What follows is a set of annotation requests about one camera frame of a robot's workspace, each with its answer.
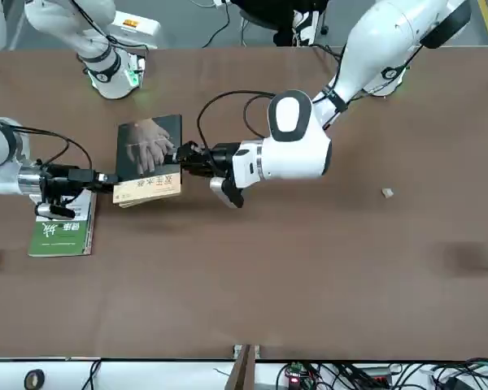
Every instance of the orange object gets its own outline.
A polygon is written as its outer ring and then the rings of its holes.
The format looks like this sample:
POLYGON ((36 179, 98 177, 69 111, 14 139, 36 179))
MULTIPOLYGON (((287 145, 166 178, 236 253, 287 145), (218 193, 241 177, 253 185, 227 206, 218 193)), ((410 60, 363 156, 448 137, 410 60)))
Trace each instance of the orange object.
POLYGON ((125 19, 123 24, 125 26, 136 28, 139 25, 139 22, 137 22, 136 20, 125 19))

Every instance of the green book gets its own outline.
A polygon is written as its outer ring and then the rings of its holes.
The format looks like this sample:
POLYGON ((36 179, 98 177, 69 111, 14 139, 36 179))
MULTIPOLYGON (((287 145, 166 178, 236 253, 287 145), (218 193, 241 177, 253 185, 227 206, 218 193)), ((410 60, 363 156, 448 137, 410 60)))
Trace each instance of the green book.
POLYGON ((76 213, 71 221, 36 217, 29 256, 48 258, 90 254, 96 194, 85 190, 68 208, 76 213))

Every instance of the green led light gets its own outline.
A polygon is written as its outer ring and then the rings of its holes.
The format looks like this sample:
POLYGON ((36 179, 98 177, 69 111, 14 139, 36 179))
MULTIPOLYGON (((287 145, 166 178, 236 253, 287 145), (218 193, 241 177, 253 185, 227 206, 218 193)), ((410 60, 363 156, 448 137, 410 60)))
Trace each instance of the green led light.
POLYGON ((129 76, 131 86, 135 87, 139 85, 139 76, 134 71, 128 71, 127 75, 129 76))

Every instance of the gray floor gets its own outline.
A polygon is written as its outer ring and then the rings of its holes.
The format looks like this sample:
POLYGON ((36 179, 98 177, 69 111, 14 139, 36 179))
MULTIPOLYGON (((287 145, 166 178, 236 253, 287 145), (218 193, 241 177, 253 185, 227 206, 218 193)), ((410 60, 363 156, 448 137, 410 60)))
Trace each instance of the gray floor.
MULTIPOLYGON (((12 0, 7 16, 9 38, 17 50, 62 48, 56 39, 34 30, 27 22, 22 23, 23 0, 12 0)), ((197 0, 209 4, 211 0, 197 0)), ((452 45, 488 45, 488 34, 481 17, 477 0, 472 3, 473 17, 467 28, 451 42, 452 45)), ((190 0, 116 0, 120 11, 158 20, 166 33, 171 47, 196 48, 204 45, 210 35, 224 25, 224 10, 200 8, 190 0)), ((373 4, 373 0, 331 0, 328 7, 329 34, 319 37, 318 42, 341 46, 358 18, 373 4)), ((212 46, 240 45, 240 15, 236 6, 230 7, 231 23, 212 46)), ((248 46, 271 46, 273 32, 251 25, 246 30, 248 46)))

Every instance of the tape roll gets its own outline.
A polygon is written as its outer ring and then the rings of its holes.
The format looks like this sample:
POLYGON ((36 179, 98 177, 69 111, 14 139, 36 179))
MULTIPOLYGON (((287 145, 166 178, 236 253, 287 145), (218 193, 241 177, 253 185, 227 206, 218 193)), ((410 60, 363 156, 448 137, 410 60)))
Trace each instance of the tape roll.
POLYGON ((24 388, 26 390, 38 390, 46 381, 46 375, 42 370, 31 370, 24 379, 24 388))

